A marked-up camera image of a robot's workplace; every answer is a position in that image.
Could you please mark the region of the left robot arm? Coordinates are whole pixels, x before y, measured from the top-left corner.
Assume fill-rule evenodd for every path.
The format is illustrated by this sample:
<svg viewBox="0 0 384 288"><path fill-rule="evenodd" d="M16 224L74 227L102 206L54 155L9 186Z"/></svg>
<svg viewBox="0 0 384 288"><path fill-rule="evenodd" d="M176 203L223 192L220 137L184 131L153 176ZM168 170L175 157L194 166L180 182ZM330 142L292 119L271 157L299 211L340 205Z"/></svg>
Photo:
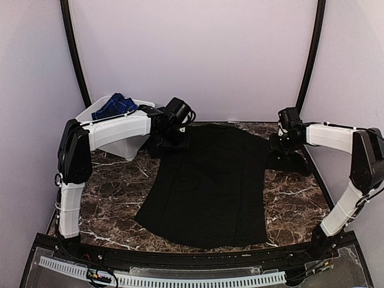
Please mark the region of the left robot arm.
<svg viewBox="0 0 384 288"><path fill-rule="evenodd" d="M79 235L80 203L86 182L92 175L91 153L103 146L137 136L156 135L180 145L188 124L196 113L184 102L173 99L167 106L154 108L141 104L136 110L109 118L80 122L67 121L58 149L59 188L58 234L64 239L61 251L72 262L85 256L85 249L74 239Z"/></svg>

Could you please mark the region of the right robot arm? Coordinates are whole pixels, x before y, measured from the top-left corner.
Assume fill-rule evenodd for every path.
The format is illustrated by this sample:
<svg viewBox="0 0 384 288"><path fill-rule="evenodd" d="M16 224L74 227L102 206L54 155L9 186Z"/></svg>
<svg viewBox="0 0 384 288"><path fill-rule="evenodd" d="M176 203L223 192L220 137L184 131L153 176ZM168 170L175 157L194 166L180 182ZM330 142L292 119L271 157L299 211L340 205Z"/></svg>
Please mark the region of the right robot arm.
<svg viewBox="0 0 384 288"><path fill-rule="evenodd" d="M320 148L311 154L335 202L320 223L320 233L327 238L340 233L383 191L383 134L378 128L297 122L271 134L269 145L278 157L304 145Z"/></svg>

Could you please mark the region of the black long sleeve shirt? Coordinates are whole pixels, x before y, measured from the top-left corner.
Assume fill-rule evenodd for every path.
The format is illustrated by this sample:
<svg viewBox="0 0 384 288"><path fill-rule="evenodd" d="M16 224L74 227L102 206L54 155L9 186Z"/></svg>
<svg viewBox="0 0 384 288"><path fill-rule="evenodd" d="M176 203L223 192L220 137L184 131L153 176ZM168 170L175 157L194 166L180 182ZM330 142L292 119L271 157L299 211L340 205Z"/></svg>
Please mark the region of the black long sleeve shirt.
<svg viewBox="0 0 384 288"><path fill-rule="evenodd" d="M265 172L308 176L306 161L296 152L273 152L266 139L235 127L209 124L187 132L189 148L162 156L135 221L157 236L195 248L266 242Z"/></svg>

